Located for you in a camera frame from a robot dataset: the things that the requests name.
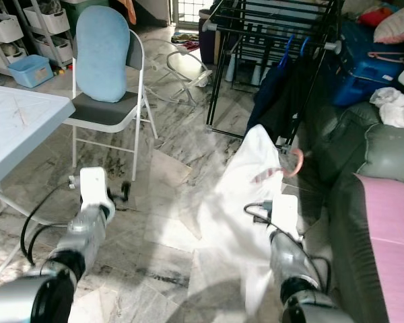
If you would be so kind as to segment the pink pillow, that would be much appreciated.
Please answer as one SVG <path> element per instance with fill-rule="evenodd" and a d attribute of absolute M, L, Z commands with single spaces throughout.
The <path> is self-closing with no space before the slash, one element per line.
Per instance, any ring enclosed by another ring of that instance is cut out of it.
<path fill-rule="evenodd" d="M 374 31 L 375 43 L 396 45 L 404 43 L 404 8 L 384 18 Z"/>

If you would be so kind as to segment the light blue cushion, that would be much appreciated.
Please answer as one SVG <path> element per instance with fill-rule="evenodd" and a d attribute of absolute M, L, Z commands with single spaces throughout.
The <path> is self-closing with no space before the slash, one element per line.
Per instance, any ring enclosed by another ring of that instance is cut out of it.
<path fill-rule="evenodd" d="M 89 98 L 118 102 L 127 92 L 128 22 L 118 10 L 93 5 L 82 11 L 76 27 L 77 86 Z"/>

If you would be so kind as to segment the white shirt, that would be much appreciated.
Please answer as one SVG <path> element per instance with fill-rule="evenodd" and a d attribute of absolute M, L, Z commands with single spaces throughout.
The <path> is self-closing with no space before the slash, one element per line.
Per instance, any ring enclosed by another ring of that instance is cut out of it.
<path fill-rule="evenodd" d="M 260 184 L 251 180 L 278 167 L 279 151 L 269 133 L 261 125 L 252 127 L 199 209 L 203 239 L 240 273 L 243 307 L 249 315 L 261 308 L 270 286 L 279 288 L 288 278 L 314 274 L 295 238 L 271 221 L 255 221 L 255 203 L 273 202 L 285 193 L 280 174 Z"/>

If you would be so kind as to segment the black clothes drying rack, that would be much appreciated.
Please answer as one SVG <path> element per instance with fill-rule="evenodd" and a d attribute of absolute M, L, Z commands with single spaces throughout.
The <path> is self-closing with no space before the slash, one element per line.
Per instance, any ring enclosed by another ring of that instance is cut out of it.
<path fill-rule="evenodd" d="M 344 0 L 215 0 L 205 31 L 220 35 L 217 70 L 211 78 L 212 92 L 205 125 L 211 132 L 221 133 L 241 141 L 243 132 L 221 130 L 215 117 L 217 103 L 224 84 L 237 84 L 244 93 L 255 93 L 265 75 L 283 55 L 283 48 L 294 35 L 290 49 L 289 71 L 301 58 L 303 39 L 312 37 L 314 61 L 323 63 L 326 57 L 341 49 L 339 40 L 340 15 Z M 280 137 L 275 144 L 291 147 L 298 131 L 298 114 L 292 117 L 292 132 Z"/>

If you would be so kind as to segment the white plastic folding table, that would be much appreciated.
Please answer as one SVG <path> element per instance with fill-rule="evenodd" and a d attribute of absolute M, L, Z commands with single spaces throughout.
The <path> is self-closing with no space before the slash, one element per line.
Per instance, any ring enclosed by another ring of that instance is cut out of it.
<path fill-rule="evenodd" d="M 56 96 L 0 86 L 0 181 L 37 148 L 75 111 L 66 96 Z M 61 185 L 55 186 L 33 211 L 24 209 L 0 191 L 0 215 L 12 207 L 43 228 L 62 227 L 36 216 L 38 208 Z"/>

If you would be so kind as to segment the red cloth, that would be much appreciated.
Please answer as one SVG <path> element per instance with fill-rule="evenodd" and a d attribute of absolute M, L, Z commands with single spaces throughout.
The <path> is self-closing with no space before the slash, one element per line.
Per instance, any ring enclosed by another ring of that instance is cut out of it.
<path fill-rule="evenodd" d="M 361 15 L 356 19 L 357 24 L 365 25 L 371 28 L 377 28 L 384 19 L 390 17 L 393 13 L 397 12 L 398 9 L 393 9 L 391 6 L 386 4 L 380 4 L 372 6 L 364 10 Z"/>

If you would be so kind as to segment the pink sofa cover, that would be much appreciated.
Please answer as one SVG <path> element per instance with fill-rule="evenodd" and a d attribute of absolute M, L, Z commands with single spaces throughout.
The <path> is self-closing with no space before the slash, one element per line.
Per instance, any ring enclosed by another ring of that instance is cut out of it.
<path fill-rule="evenodd" d="M 404 182 L 358 175 L 390 323 L 404 323 Z"/>

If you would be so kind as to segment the dark green sofa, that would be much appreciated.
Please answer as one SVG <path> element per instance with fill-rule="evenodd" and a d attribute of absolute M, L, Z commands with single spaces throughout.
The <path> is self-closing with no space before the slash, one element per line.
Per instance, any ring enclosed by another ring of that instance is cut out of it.
<path fill-rule="evenodd" d="M 298 174 L 305 215 L 321 215 L 333 250 L 340 307 L 356 323 L 389 323 L 371 249 L 361 176 L 404 184 L 404 129 L 382 122 L 377 108 L 317 104 L 298 133 L 306 154 Z"/>

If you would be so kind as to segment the blue clothes hanger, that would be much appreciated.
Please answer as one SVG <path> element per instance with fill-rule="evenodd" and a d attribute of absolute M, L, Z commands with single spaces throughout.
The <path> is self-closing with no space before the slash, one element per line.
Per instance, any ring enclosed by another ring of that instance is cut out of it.
<path fill-rule="evenodd" d="M 312 37 L 310 36 L 307 36 L 303 39 L 300 47 L 300 52 L 298 52 L 299 57 L 312 55 L 312 46 L 310 45 L 310 40 L 312 40 Z"/>
<path fill-rule="evenodd" d="M 294 35 L 291 35 L 288 39 L 288 42 L 286 42 L 283 50 L 283 55 L 281 59 L 278 62 L 277 68 L 278 69 L 284 69 L 286 66 L 286 63 L 288 62 L 288 59 L 290 58 L 290 49 L 292 45 L 292 41 L 294 40 Z"/>

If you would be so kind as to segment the light blue plastic basket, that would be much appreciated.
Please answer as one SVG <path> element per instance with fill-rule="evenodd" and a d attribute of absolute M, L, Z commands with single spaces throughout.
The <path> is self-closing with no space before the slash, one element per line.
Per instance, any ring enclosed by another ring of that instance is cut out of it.
<path fill-rule="evenodd" d="M 40 55 L 28 55 L 11 63 L 8 70 L 17 84 L 26 88 L 36 88 L 54 77 L 49 59 Z"/>

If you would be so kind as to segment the white metal folding chair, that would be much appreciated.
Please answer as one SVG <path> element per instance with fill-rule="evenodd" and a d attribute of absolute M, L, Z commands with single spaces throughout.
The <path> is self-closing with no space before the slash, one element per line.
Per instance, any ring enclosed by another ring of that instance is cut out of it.
<path fill-rule="evenodd" d="M 153 138 L 158 138 L 154 115 L 151 112 L 149 96 L 144 86 L 143 76 L 145 70 L 145 52 L 141 39 L 133 30 L 129 30 L 129 47 L 126 55 L 126 65 L 138 71 L 138 84 L 135 92 L 126 92 L 118 102 L 101 102 L 92 99 L 84 93 L 77 92 L 77 71 L 73 70 L 72 93 L 75 96 L 72 104 L 75 112 L 63 123 L 72 127 L 71 131 L 71 166 L 77 168 L 77 144 L 79 142 L 100 147 L 107 147 L 125 151 L 133 155 L 131 166 L 131 180 L 137 178 L 137 164 L 139 160 L 139 138 L 141 123 L 149 124 Z M 129 125 L 135 126 L 134 142 L 131 149 L 114 147 L 90 139 L 82 139 L 77 135 L 77 129 L 89 129 L 101 133 L 119 133 L 127 129 Z"/>

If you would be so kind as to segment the white storage shelf unit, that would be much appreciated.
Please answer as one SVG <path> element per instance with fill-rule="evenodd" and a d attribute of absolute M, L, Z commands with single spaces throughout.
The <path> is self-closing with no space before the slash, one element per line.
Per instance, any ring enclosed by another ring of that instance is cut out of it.
<path fill-rule="evenodd" d="M 48 58 L 67 70 L 72 65 L 73 35 L 66 10 L 59 0 L 0 0 L 0 73 L 27 56 Z"/>

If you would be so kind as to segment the crumpled white cloth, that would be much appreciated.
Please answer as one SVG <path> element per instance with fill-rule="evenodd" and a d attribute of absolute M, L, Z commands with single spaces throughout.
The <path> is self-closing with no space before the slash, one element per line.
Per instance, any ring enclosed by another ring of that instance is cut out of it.
<path fill-rule="evenodd" d="M 404 94 L 395 88 L 380 88 L 372 93 L 371 104 L 378 108 L 384 125 L 404 129 Z"/>

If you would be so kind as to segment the pink clothes hanger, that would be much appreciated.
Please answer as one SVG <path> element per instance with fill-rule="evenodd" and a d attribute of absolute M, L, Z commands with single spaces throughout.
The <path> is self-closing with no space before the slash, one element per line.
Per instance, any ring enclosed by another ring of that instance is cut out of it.
<path fill-rule="evenodd" d="M 399 63 L 404 65 L 404 52 L 367 52 L 366 56 L 378 59 L 379 61 L 388 61 L 392 63 Z"/>
<path fill-rule="evenodd" d="M 304 153 L 298 148 L 292 148 L 291 154 L 294 154 L 297 157 L 297 162 L 294 169 L 289 170 L 286 168 L 278 167 L 263 170 L 263 172 L 257 174 L 254 178 L 252 178 L 252 184 L 260 184 L 261 182 L 272 178 L 272 176 L 276 174 L 282 175 L 282 178 L 294 178 L 294 176 L 297 176 L 304 163 Z"/>

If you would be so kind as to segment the blue storage bin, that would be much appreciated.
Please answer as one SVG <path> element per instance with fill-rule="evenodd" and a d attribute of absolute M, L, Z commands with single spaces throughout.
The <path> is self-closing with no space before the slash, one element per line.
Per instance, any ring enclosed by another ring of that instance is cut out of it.
<path fill-rule="evenodd" d="M 371 27 L 346 21 L 341 24 L 341 51 L 327 58 L 333 82 L 333 103 L 349 106 L 370 98 L 375 90 L 393 87 L 404 65 L 379 61 L 367 52 L 404 52 L 403 45 L 375 43 Z"/>

